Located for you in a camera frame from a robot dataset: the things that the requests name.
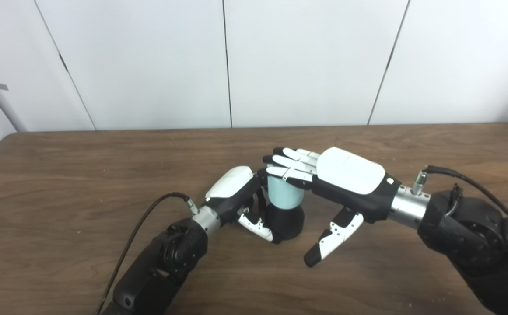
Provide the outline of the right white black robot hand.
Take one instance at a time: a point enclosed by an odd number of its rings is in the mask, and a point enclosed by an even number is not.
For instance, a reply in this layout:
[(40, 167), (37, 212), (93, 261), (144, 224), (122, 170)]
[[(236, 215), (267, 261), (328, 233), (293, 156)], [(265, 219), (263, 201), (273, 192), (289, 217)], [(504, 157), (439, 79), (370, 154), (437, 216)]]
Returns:
[(314, 267), (350, 238), (363, 223), (388, 219), (402, 183), (380, 164), (331, 147), (318, 154), (276, 147), (263, 157), (266, 174), (342, 206), (304, 255)]

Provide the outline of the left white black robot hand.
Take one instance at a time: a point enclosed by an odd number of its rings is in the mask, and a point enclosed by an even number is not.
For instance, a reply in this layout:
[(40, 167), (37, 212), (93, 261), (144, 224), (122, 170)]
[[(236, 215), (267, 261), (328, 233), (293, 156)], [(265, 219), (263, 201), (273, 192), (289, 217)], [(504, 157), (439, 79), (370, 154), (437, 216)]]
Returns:
[(234, 167), (214, 183), (193, 218), (208, 236), (226, 224), (239, 223), (258, 237), (277, 245), (281, 238), (252, 209), (255, 201), (260, 211), (266, 209), (265, 187), (266, 178), (254, 173), (250, 167)]

